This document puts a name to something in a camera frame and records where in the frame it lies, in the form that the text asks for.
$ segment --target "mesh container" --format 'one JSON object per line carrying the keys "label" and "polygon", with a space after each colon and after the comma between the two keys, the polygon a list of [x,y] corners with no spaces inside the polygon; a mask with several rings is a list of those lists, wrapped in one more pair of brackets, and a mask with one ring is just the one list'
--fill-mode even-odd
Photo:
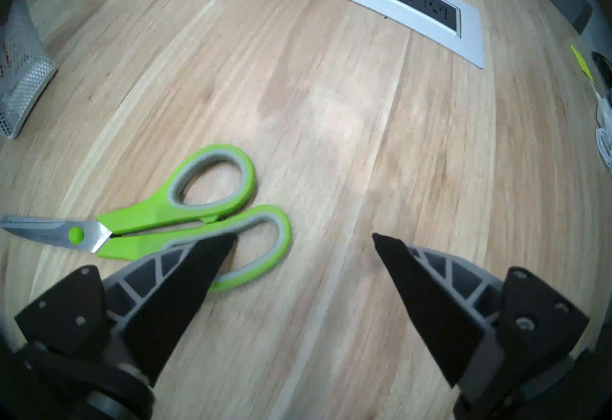
{"label": "mesh container", "polygon": [[0,26],[0,133],[14,138],[30,109],[55,74],[27,10],[15,0]]}

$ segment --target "metal blade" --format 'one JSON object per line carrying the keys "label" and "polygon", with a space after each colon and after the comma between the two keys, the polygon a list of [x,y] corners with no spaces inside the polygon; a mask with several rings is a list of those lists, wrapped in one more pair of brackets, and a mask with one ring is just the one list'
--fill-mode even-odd
{"label": "metal blade", "polygon": [[[6,232],[30,241],[84,252],[96,252],[112,234],[110,230],[95,220],[4,216],[0,219],[0,227]],[[74,244],[70,241],[69,233],[72,228],[82,230],[83,240],[80,243]]]}

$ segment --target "scissor handle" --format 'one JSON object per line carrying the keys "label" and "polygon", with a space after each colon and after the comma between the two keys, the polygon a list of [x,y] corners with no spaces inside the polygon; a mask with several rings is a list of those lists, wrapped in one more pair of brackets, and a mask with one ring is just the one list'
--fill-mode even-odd
{"label": "scissor handle", "polygon": [[[229,161],[240,168],[239,188],[230,196],[208,204],[188,206],[180,194],[189,180],[214,163]],[[151,197],[128,208],[100,214],[101,222],[113,234],[127,234],[153,227],[202,219],[216,221],[241,208],[255,188],[255,168],[247,154],[228,144],[205,146],[187,157]]]}
{"label": "scissor handle", "polygon": [[291,243],[291,224],[282,210],[276,206],[263,205],[245,210],[220,222],[204,224],[193,229],[111,238],[98,250],[96,255],[102,258],[138,260],[147,254],[177,245],[190,244],[199,239],[244,232],[266,221],[274,223],[279,231],[274,246],[244,267],[220,274],[209,290],[213,293],[247,283],[263,275],[282,260]]}

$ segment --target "yellow sticky note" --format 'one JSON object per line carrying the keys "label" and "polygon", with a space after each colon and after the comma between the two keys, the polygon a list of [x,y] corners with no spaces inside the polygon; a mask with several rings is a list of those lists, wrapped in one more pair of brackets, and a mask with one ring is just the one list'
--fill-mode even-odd
{"label": "yellow sticky note", "polygon": [[586,76],[590,79],[591,82],[595,82],[593,80],[593,76],[590,75],[589,67],[586,65],[585,59],[582,56],[580,56],[580,53],[576,51],[576,48],[574,48],[572,45],[570,45],[570,48],[572,48],[572,51],[576,55],[576,60],[578,61],[580,65],[580,69],[582,69],[582,72],[586,74]]}

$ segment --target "green scissors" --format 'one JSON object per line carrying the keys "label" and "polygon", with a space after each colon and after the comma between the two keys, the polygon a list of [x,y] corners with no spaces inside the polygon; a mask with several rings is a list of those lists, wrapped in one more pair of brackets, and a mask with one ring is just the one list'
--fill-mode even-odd
{"label": "green scissors", "polygon": [[[180,194],[191,178],[198,171],[220,161],[232,162],[240,168],[242,177],[236,192],[213,203],[199,206],[183,204]],[[219,275],[211,285],[211,291],[221,291],[263,275],[289,249],[291,225],[283,211],[275,206],[257,206],[223,219],[243,207],[254,189],[255,168],[247,154],[232,145],[214,144],[185,159],[148,199],[128,208],[100,214],[97,221],[4,216],[0,219],[0,227],[35,242],[94,252],[102,258],[137,260],[176,245],[226,233],[239,233],[265,221],[273,222],[279,231],[274,246],[248,265]],[[125,235],[198,219],[204,224],[195,228]]]}

